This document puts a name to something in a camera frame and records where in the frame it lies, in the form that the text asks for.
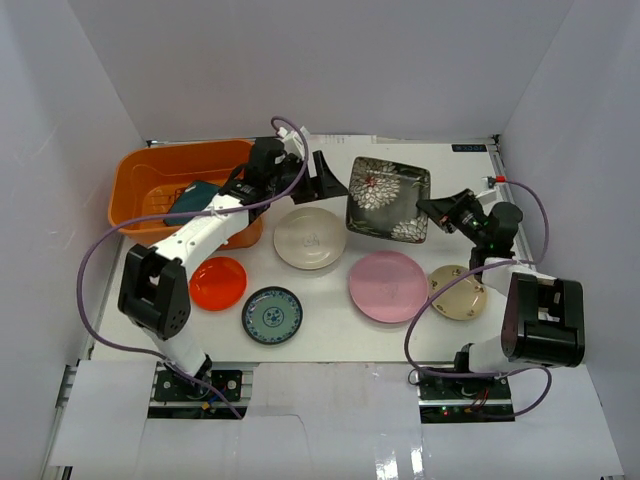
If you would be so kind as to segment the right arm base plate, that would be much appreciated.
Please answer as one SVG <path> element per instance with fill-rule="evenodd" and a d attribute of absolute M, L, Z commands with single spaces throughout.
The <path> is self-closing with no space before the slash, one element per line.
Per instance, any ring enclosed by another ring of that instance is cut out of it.
<path fill-rule="evenodd" d="M 417 388 L 421 406 L 479 406 L 507 404 L 512 400 L 506 379 L 442 378 L 413 370 L 408 375 Z"/>

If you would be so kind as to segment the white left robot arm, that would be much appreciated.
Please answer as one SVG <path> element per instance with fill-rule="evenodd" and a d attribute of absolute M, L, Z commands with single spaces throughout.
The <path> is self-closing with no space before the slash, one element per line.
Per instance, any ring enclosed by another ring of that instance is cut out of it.
<path fill-rule="evenodd" d="M 247 161 L 230 172 L 197 216 L 150 247 L 136 244 L 129 249 L 118 309 L 152 339 L 188 398 L 205 396 L 212 378 L 211 359 L 188 324 L 189 282 L 196 269 L 278 199 L 304 204 L 347 193 L 321 152 L 259 138 Z"/>

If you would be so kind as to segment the teal square plate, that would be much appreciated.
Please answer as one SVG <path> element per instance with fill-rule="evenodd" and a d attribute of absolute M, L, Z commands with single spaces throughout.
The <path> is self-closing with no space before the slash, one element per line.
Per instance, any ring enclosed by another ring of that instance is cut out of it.
<path fill-rule="evenodd" d="M 169 209 L 169 214 L 204 210 L 218 193 L 220 186 L 201 180 L 187 185 Z"/>

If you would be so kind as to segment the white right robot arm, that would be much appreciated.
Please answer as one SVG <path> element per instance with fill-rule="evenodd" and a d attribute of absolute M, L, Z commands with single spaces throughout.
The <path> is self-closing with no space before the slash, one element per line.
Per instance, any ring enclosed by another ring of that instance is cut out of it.
<path fill-rule="evenodd" d="M 453 196 L 419 200 L 417 208 L 447 233 L 462 233 L 474 247 L 470 270 L 432 293 L 428 306 L 466 279 L 500 293 L 506 300 L 500 332 L 470 343 L 456 355 L 451 371 L 424 368 L 426 375 L 452 378 L 453 390 L 472 399 L 484 391 L 488 377 L 526 369 L 576 367 L 585 354 L 584 294 L 580 282 L 533 270 L 533 261 L 516 258 L 513 245 L 523 213 L 509 202 L 489 212 L 465 189 Z"/>

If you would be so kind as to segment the pink round plate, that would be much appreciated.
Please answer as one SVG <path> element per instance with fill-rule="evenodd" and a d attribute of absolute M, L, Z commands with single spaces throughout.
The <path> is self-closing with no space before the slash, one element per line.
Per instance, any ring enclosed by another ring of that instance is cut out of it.
<path fill-rule="evenodd" d="M 426 274 L 407 255 L 378 251 L 358 260 L 348 274 L 348 290 L 355 306 L 384 324 L 411 320 L 429 295 Z"/>

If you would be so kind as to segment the blue patterned dark plate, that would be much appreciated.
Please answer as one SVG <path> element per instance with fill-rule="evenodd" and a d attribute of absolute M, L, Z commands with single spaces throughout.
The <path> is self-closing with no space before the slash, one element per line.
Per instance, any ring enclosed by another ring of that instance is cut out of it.
<path fill-rule="evenodd" d="M 245 302 L 241 324 L 261 345 L 275 346 L 294 337 L 303 321 L 298 297 L 288 289 L 270 286 L 254 292 Z"/>

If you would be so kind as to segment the cream bear plate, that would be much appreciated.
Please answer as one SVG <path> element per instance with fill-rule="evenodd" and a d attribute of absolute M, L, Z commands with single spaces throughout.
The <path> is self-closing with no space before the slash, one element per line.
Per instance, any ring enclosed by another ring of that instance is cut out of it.
<path fill-rule="evenodd" d="M 318 270 L 336 262 L 346 248 L 347 232 L 334 213 L 304 207 L 284 215 L 273 233 L 278 256 L 300 270 Z"/>

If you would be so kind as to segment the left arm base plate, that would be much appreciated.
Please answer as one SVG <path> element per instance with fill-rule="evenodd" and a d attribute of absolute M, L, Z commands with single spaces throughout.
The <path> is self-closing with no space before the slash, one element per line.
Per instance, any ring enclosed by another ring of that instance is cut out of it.
<path fill-rule="evenodd" d="M 214 386 L 231 403 L 242 398 L 243 372 L 241 370 L 212 370 L 205 382 Z M 194 384 L 169 369 L 159 369 L 154 379 L 151 403 L 161 406 L 207 402 L 224 405 L 221 398 L 209 388 Z"/>

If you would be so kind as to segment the black floral square plate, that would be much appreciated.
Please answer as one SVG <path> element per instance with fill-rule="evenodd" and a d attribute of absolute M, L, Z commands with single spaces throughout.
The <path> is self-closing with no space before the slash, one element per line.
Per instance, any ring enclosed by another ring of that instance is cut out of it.
<path fill-rule="evenodd" d="M 354 160 L 348 186 L 346 228 L 357 234 L 421 244 L 428 218 L 418 207 L 431 194 L 424 168 L 371 157 Z"/>

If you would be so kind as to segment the small beige floral plate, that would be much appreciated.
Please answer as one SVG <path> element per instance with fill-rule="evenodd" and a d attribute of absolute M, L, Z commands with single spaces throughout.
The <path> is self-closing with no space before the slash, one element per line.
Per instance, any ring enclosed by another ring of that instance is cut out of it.
<path fill-rule="evenodd" d="M 431 293 L 437 293 L 467 271 L 466 267 L 460 265 L 437 268 L 428 276 Z M 449 319 L 467 321 L 477 318 L 484 311 L 487 301 L 486 288 L 474 276 L 470 276 L 447 289 L 432 303 L 432 308 Z"/>

